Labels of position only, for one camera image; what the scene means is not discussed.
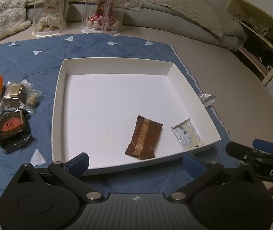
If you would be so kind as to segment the white labelled snack packet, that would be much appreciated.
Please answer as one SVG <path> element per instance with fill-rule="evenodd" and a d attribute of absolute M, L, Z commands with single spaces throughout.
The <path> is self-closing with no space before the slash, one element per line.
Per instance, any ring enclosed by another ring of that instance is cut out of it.
<path fill-rule="evenodd" d="M 190 119 L 171 128 L 184 151 L 191 151 L 204 145 Z"/>

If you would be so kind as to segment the dark red-label snack packet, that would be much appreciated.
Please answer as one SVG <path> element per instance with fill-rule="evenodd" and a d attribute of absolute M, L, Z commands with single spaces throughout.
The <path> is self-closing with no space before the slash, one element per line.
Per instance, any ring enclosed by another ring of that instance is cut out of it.
<path fill-rule="evenodd" d="M 24 146 L 31 137 L 31 130 L 22 109 L 9 112 L 0 118 L 0 147 L 11 153 Z"/>

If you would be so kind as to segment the beige textured pillow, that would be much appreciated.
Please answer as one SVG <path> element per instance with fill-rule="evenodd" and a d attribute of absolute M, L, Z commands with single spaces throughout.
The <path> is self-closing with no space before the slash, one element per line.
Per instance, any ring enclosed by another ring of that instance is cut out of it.
<path fill-rule="evenodd" d="M 209 30 L 221 38 L 224 35 L 224 24 L 220 13 L 207 0 L 148 0 L 151 3 L 168 7 L 187 19 Z"/>

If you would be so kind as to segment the brown striped snack packet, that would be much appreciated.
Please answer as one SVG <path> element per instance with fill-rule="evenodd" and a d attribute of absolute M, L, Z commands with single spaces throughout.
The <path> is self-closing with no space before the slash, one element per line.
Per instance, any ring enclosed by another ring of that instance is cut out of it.
<path fill-rule="evenodd" d="M 163 124 L 138 115 L 132 139 L 125 154 L 139 160 L 154 158 L 154 148 L 159 140 L 162 127 Z"/>

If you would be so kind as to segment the silver crumpled wrapper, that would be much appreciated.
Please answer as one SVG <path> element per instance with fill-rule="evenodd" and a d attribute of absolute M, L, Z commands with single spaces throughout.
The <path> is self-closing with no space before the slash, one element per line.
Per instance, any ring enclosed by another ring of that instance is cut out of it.
<path fill-rule="evenodd" d="M 216 100 L 216 96 L 209 93 L 200 93 L 198 98 L 205 108 L 211 106 Z"/>

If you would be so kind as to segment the wooden bedside shelf right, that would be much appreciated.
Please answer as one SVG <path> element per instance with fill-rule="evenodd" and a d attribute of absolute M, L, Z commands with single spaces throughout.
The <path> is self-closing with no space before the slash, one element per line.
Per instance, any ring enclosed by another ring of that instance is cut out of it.
<path fill-rule="evenodd" d="M 273 79 L 273 16 L 245 0 L 230 0 L 227 11 L 247 35 L 235 55 L 268 85 Z"/>

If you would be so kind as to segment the pink doll in clear case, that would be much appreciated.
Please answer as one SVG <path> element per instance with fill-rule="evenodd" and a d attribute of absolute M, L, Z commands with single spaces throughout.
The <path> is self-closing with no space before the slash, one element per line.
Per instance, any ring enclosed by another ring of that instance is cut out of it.
<path fill-rule="evenodd" d="M 87 0 L 81 32 L 118 35 L 122 30 L 126 0 Z"/>

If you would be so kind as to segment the clear green candy packet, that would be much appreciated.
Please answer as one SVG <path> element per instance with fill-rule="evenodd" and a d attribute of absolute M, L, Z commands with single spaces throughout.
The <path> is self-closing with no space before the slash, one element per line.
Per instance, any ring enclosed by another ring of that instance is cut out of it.
<path fill-rule="evenodd" d="M 31 89 L 27 95 L 27 100 L 24 106 L 25 111 L 34 115 L 36 113 L 37 105 L 42 92 L 40 90 Z"/>

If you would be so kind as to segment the white shallow box tray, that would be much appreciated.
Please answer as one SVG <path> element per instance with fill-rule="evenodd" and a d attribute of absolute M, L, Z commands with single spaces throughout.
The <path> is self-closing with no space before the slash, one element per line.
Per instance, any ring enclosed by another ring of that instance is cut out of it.
<path fill-rule="evenodd" d="M 162 124 L 154 158 L 125 154 L 138 116 Z M 63 61 L 52 117 L 52 159 L 89 155 L 86 175 L 110 173 L 180 158 L 185 151 L 172 128 L 190 119 L 207 149 L 217 128 L 187 78 L 172 62 L 135 58 Z"/>

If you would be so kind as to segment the cream doll in clear case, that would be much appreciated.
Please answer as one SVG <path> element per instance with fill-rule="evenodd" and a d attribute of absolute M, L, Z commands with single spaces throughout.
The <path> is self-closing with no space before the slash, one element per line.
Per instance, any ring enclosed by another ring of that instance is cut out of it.
<path fill-rule="evenodd" d="M 68 9 L 69 0 L 34 0 L 32 35 L 55 36 L 68 30 Z"/>

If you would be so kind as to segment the grey bedding roll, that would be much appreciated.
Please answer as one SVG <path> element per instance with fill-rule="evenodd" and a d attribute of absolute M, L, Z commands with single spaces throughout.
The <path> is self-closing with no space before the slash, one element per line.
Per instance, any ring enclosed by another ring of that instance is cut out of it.
<path fill-rule="evenodd" d="M 222 37 L 214 35 L 177 12 L 154 4 L 140 11 L 125 9 L 122 24 L 164 30 L 231 51 L 243 46 L 248 38 L 243 26 L 227 12 L 221 14 L 221 24 L 224 29 Z"/>

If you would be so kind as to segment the blue quilted mat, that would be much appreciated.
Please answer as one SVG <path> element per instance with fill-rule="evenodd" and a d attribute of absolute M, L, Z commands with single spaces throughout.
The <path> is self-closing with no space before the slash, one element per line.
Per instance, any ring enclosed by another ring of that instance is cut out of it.
<path fill-rule="evenodd" d="M 197 80 L 177 54 L 175 48 L 164 43 L 146 45 L 145 39 L 125 36 L 70 35 L 44 39 L 15 41 L 15 45 L 0 45 L 0 75 L 8 81 L 29 81 L 34 89 L 43 92 L 37 112 L 29 119 L 33 138 L 28 144 L 5 154 L 0 148 L 0 196 L 7 184 L 23 163 L 29 163 L 35 150 L 51 162 L 51 124 L 55 87 L 61 63 L 68 58 L 127 57 L 154 59 L 173 62 L 187 78 L 195 92 L 201 92 Z M 221 140 L 209 150 L 198 153 L 204 161 L 218 161 L 225 167 L 237 167 L 239 161 L 228 156 L 226 144 L 231 141 L 230 133 L 218 117 L 215 109 L 207 109 Z M 136 170 L 109 173 L 85 178 L 86 183 L 102 194 L 109 193 L 165 193 L 169 195 L 192 180 L 182 160 L 170 161 Z"/>

